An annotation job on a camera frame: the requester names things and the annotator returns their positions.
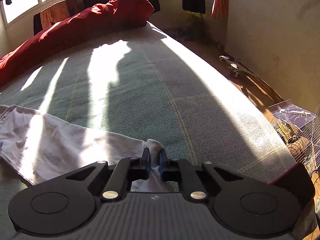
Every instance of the wall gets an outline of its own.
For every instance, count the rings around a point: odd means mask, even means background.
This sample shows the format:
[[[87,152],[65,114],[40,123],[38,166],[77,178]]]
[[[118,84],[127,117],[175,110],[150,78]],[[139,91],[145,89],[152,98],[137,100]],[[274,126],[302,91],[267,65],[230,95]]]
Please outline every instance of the wall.
[[[11,51],[11,46],[7,37],[5,23],[2,14],[0,13],[0,58]]]
[[[227,24],[211,18],[214,0],[206,0],[206,14],[204,16],[213,40],[225,44]],[[149,18],[160,29],[184,27],[188,13],[182,9],[182,0],[159,0],[161,11]]]
[[[320,0],[230,0],[226,52],[282,98],[320,104]]]
[[[6,31],[11,50],[16,49],[33,36],[33,16],[59,1],[62,0],[48,0],[42,5],[31,8],[8,24]]]

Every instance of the metal screw head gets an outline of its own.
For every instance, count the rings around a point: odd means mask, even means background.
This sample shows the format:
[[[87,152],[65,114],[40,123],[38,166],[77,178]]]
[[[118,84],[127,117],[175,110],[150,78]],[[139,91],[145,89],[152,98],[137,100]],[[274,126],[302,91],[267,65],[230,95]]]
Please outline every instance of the metal screw head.
[[[116,191],[108,190],[108,191],[105,191],[105,192],[102,194],[102,196],[103,196],[104,198],[107,198],[107,199],[114,199],[114,198],[118,197],[119,194],[118,194],[118,192],[116,192]]]
[[[207,195],[202,191],[194,191],[190,196],[194,199],[204,199]]]

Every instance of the red duvet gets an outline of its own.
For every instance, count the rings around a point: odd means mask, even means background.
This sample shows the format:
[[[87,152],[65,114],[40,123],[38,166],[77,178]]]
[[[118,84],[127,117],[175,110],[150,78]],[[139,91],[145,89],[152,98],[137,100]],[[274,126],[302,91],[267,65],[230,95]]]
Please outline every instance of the red duvet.
[[[55,53],[97,35],[145,26],[152,12],[148,0],[110,0],[56,23],[0,59],[0,87]]]

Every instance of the bed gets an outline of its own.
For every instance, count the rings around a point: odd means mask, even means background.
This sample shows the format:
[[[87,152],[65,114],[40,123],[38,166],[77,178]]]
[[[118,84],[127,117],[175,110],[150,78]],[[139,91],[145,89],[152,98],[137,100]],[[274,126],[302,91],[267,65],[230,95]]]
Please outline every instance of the bed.
[[[80,44],[0,90],[1,105],[41,109],[70,123],[161,142],[169,157],[214,161],[270,182],[295,164],[260,111],[214,67],[151,23]],[[26,186],[1,160],[0,235]]]

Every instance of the white wire cage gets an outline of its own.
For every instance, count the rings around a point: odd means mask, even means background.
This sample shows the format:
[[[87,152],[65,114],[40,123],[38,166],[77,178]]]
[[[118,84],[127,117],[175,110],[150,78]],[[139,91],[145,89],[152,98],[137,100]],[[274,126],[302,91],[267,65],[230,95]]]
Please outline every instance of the white wire cage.
[[[269,106],[272,126],[297,162],[308,171],[320,166],[320,122],[316,114],[294,105],[291,99]]]

